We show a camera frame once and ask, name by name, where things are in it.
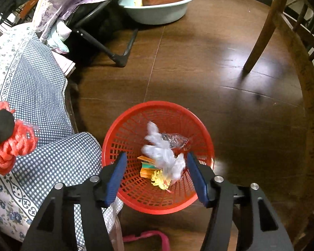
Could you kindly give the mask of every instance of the basket rim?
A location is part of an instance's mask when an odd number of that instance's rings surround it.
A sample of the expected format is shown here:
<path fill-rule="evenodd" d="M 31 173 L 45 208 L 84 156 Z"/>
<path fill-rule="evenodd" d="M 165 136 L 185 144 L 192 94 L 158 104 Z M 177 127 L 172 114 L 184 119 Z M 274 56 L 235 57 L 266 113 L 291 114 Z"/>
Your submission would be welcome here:
<path fill-rule="evenodd" d="M 137 104 L 129 109 L 127 109 L 125 112 L 123 112 L 120 116 L 118 116 L 116 118 L 116 120 L 112 123 L 112 125 L 110 126 L 109 130 L 107 131 L 107 134 L 105 136 L 103 145 L 102 145 L 102 153 L 101 153 L 101 163 L 102 163 L 102 167 L 106 166 L 106 152 L 107 152 L 107 148 L 110 146 L 110 143 L 108 143 L 111 134 L 113 133 L 113 131 L 115 131 L 117 128 L 120 127 L 121 122 L 128 120 L 131 116 L 132 113 L 140 110 L 140 109 L 145 109 L 146 107 L 170 107 L 176 110 L 179 110 L 183 113 L 185 113 L 187 116 L 189 116 L 191 119 L 193 119 L 197 125 L 199 126 L 199 128 L 201 129 L 201 132 L 203 134 L 203 137 L 206 141 L 207 144 L 207 151 L 208 154 L 211 156 L 212 158 L 212 163 L 210 165 L 213 165 L 213 159 L 215 158 L 214 155 L 214 147 L 213 147 L 213 142 L 211 140 L 210 134 L 208 132 L 208 130 L 206 129 L 206 127 L 204 126 L 204 124 L 200 121 L 200 119 L 194 114 L 192 113 L 190 110 L 186 109 L 183 106 L 180 106 L 178 104 L 175 103 L 171 103 L 171 102 L 167 102 L 167 101 L 148 101 L 145 103 L 140 103 Z M 129 207 L 138 210 L 140 212 L 143 213 L 148 213 L 148 214 L 169 214 L 169 213 L 174 213 L 177 212 L 179 210 L 182 210 L 184 208 L 186 208 L 187 206 L 189 206 L 190 204 L 192 204 L 194 201 L 197 200 L 197 194 L 195 193 L 191 198 L 189 198 L 187 201 L 183 202 L 182 204 L 175 206 L 173 208 L 170 209 L 148 209 L 145 207 L 141 207 L 138 206 L 137 204 L 131 202 L 130 199 L 128 199 L 126 197 L 126 195 L 123 195 L 122 192 L 119 191 L 117 192 L 117 196 L 125 202 L 126 205 L 128 205 Z"/>

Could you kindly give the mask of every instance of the red plastic basket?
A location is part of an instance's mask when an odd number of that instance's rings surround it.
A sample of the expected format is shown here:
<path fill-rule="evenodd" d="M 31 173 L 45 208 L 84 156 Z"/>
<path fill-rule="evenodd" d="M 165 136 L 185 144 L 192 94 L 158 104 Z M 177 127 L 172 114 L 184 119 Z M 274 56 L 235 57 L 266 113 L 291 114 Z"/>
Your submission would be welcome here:
<path fill-rule="evenodd" d="M 214 148 L 203 123 L 189 110 L 174 103 L 150 101 L 138 104 L 121 114 L 107 132 L 102 146 L 102 165 L 109 165 L 121 151 L 127 153 L 128 164 L 118 197 L 129 207 L 149 214 L 174 213 L 189 206 L 197 195 L 187 169 L 182 178 L 161 190 L 142 178 L 141 148 L 147 141 L 147 123 L 154 122 L 160 133 L 178 133 L 191 140 L 191 151 L 199 162 L 213 168 Z"/>

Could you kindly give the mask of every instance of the orange box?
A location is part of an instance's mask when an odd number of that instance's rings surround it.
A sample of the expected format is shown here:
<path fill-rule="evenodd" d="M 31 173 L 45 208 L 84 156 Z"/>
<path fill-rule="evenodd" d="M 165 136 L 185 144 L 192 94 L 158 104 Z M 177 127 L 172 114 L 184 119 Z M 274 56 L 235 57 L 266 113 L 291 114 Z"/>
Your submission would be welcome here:
<path fill-rule="evenodd" d="M 155 160 L 150 159 L 150 158 L 145 157 L 145 156 L 140 156 L 140 157 L 138 157 L 137 159 L 143 160 L 144 162 L 148 162 L 148 163 L 151 163 L 151 164 L 155 164 Z"/>
<path fill-rule="evenodd" d="M 147 169 L 142 168 L 141 169 L 141 177 L 151 179 L 152 175 L 155 173 L 155 171 L 160 171 L 160 169 Z"/>

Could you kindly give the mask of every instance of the white plastic bag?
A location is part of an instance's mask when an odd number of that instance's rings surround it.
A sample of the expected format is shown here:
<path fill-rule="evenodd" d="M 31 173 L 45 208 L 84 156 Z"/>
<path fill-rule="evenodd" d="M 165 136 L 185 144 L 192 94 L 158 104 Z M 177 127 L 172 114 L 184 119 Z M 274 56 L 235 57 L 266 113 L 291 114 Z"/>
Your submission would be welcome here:
<path fill-rule="evenodd" d="M 169 180 L 179 180 L 186 164 L 184 154 L 174 156 L 170 142 L 162 138 L 158 127 L 153 122 L 147 124 L 146 140 L 154 145 L 144 145 L 142 153 L 156 161 L 155 166 L 163 170 L 163 175 Z"/>

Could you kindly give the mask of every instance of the metal screw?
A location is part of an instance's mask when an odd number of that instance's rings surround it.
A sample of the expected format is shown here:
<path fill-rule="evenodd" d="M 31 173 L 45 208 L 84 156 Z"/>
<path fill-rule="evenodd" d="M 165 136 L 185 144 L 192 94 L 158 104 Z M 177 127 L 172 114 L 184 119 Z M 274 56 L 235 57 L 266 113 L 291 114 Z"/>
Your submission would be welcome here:
<path fill-rule="evenodd" d="M 94 175 L 90 178 L 91 182 L 98 182 L 99 181 L 99 177 L 97 175 Z"/>
<path fill-rule="evenodd" d="M 218 182 L 218 183 L 221 183 L 221 182 L 223 182 L 224 178 L 221 177 L 221 176 L 219 176 L 219 175 L 217 175 L 216 177 L 214 177 L 214 180 L 215 180 L 216 182 Z"/>
<path fill-rule="evenodd" d="M 64 186 L 63 183 L 57 183 L 57 184 L 54 186 L 54 188 L 55 188 L 56 190 L 60 190 L 63 186 Z"/>
<path fill-rule="evenodd" d="M 258 190 L 258 189 L 259 189 L 259 185 L 258 185 L 257 183 L 252 183 L 252 184 L 250 185 L 250 187 L 251 187 L 251 189 L 253 189 L 253 190 Z"/>

